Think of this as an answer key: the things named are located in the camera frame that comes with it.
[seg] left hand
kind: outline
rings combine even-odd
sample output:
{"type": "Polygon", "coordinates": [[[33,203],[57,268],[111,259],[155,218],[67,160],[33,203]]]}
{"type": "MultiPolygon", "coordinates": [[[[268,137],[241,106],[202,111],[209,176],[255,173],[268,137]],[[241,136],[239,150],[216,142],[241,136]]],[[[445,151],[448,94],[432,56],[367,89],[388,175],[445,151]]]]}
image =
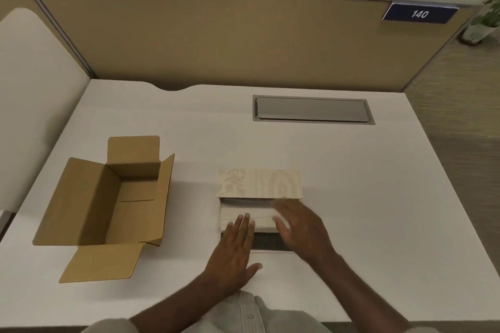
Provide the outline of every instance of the left hand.
{"type": "Polygon", "coordinates": [[[202,277],[215,283],[223,298],[241,289],[262,268],[260,263],[247,267],[254,230],[255,221],[250,222],[249,214],[229,222],[202,273],[202,277]]]}

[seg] hand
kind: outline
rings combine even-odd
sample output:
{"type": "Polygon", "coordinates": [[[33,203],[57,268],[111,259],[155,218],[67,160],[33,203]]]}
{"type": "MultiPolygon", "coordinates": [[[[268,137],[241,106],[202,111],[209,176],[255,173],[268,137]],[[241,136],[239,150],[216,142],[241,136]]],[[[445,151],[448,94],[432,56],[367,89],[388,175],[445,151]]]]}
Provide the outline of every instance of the hand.
{"type": "Polygon", "coordinates": [[[290,224],[288,229],[278,216],[272,218],[284,243],[315,271],[338,256],[323,221],[312,210],[293,199],[276,199],[272,204],[290,224]]]}
{"type": "Polygon", "coordinates": [[[202,276],[214,282],[222,298],[241,289],[255,275],[262,264],[256,263],[247,268],[252,248],[255,221],[250,215],[239,215],[234,224],[228,223],[221,241],[212,253],[202,276]]]}

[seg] sleeve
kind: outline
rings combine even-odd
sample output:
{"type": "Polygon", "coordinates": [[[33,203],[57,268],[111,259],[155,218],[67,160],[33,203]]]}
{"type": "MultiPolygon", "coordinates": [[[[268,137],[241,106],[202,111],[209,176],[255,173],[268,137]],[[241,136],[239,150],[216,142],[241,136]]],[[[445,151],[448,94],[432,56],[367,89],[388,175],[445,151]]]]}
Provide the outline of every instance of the sleeve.
{"type": "Polygon", "coordinates": [[[92,324],[82,333],[139,333],[139,331],[126,318],[108,318],[92,324]]]}
{"type": "Polygon", "coordinates": [[[421,327],[408,329],[405,333],[439,333],[439,332],[434,328],[429,328],[427,326],[421,326],[421,327]]]}

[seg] potted plant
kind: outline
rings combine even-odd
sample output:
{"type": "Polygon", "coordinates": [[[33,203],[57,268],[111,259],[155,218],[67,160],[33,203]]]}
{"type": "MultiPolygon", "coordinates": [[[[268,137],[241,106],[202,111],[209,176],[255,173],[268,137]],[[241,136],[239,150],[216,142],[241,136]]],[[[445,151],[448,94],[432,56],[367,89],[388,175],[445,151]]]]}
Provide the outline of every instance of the potted plant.
{"type": "Polygon", "coordinates": [[[471,20],[470,25],[459,35],[459,40],[466,45],[479,45],[491,32],[500,26],[500,0],[487,0],[479,15],[471,20]]]}

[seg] number sign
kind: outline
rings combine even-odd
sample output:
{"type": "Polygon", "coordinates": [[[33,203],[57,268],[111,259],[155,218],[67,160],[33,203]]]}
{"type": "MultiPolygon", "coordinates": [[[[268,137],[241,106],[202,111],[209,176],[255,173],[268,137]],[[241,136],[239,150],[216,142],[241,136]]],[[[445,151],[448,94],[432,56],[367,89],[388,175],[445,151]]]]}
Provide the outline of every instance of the number sign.
{"type": "Polygon", "coordinates": [[[382,20],[446,24],[458,7],[392,3],[382,20]]]}

